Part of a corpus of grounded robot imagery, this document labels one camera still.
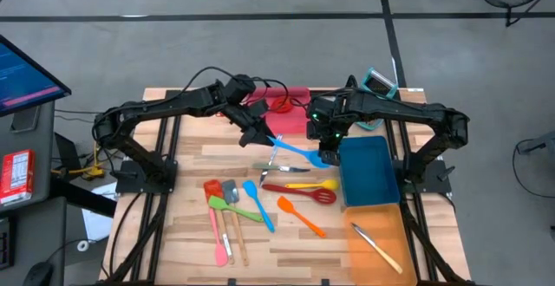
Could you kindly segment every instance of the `white paper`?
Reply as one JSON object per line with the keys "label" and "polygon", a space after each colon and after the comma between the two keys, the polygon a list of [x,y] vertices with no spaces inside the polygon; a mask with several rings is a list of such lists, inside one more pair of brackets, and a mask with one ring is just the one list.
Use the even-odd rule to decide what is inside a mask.
{"label": "white paper", "polygon": [[[116,183],[114,182],[109,185],[99,186],[93,189],[92,192],[94,194],[102,195],[105,198],[116,200],[115,185]],[[82,213],[88,239],[98,241],[110,235],[110,230],[112,229],[112,218],[99,215],[86,209],[82,209]]]}

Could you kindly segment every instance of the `orange container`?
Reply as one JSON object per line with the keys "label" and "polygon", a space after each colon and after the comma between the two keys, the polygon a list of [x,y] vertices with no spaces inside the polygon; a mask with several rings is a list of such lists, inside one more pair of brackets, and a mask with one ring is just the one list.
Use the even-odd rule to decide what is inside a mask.
{"label": "orange container", "polygon": [[[416,273],[399,205],[350,207],[344,213],[351,278],[356,285],[415,286]],[[397,273],[351,226],[360,226],[375,244],[402,267]]]}

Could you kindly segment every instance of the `knife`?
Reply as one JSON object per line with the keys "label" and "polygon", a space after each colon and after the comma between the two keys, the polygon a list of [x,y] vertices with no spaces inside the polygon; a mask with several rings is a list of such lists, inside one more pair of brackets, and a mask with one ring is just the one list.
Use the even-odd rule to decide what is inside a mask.
{"label": "knife", "polygon": [[264,170],[279,170],[280,172],[309,172],[310,169],[302,169],[291,166],[276,166],[276,165],[266,165],[263,163],[252,164],[254,169],[264,169]]}
{"label": "knife", "polygon": [[353,226],[353,229],[355,229],[355,231],[358,233],[358,235],[360,235],[362,238],[364,238],[364,240],[367,241],[368,244],[370,244],[370,246],[374,247],[375,251],[377,251],[378,254],[380,254],[380,256],[382,256],[382,258],[385,261],[387,261],[393,269],[395,269],[397,271],[397,273],[399,273],[399,274],[402,273],[401,265],[399,265],[395,260],[393,260],[392,257],[390,257],[387,253],[385,253],[385,251],[383,251],[380,247],[378,247],[375,244],[375,242],[368,236],[368,234],[366,234],[366,232],[363,229],[361,229],[360,226],[358,226],[358,225],[356,225],[352,222],[351,222],[351,225]]}
{"label": "knife", "polygon": [[[284,136],[282,134],[278,134],[276,139],[281,140],[281,138],[283,137]],[[272,161],[274,161],[274,158],[276,157],[277,153],[278,153],[278,146],[274,146],[273,150],[271,151],[271,156],[270,156],[270,161],[268,161],[268,166],[271,165]],[[262,174],[260,175],[260,183],[258,183],[258,185],[262,185],[262,182],[264,181],[264,179],[266,179],[267,174],[268,174],[267,169],[262,171]]]}

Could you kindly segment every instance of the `fan stand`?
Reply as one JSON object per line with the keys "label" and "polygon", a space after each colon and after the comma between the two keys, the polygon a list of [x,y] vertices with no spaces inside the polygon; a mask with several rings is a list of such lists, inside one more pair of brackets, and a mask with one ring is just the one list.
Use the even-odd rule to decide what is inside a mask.
{"label": "fan stand", "polygon": [[535,0],[532,4],[530,4],[530,6],[528,6],[528,8],[521,13],[521,16],[516,18],[516,19],[512,19],[513,16],[513,8],[509,7],[506,8],[506,14],[505,14],[505,27],[509,27],[511,25],[513,25],[514,23],[520,21],[520,19],[527,14],[528,12],[530,12],[530,10],[536,6],[536,4],[538,4],[541,0]]}

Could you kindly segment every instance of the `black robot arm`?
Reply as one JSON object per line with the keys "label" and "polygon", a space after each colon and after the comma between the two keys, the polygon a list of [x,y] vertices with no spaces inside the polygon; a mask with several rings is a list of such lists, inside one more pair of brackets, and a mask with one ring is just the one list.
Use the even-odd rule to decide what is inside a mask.
{"label": "black robot arm", "polygon": [[316,97],[308,106],[307,137],[320,140],[319,155],[324,163],[339,166],[338,147],[354,122],[388,119],[430,126],[435,136],[418,152],[407,155],[405,179],[420,183],[426,166],[448,148],[467,144],[468,117],[441,104],[418,104],[388,100],[357,89],[336,92],[334,100]]}
{"label": "black robot arm", "polygon": [[137,124],[178,115],[208,117],[222,113],[243,133],[239,144],[249,143],[273,146],[268,136],[274,137],[262,115],[268,110],[265,101],[247,107],[241,101],[255,90],[254,81],[240,75],[224,86],[221,81],[212,85],[183,91],[176,96],[157,101],[127,102],[98,114],[93,126],[93,137],[107,149],[118,149],[132,159],[145,174],[148,184],[163,183],[172,171],[172,164],[159,153],[149,152],[131,137]]}

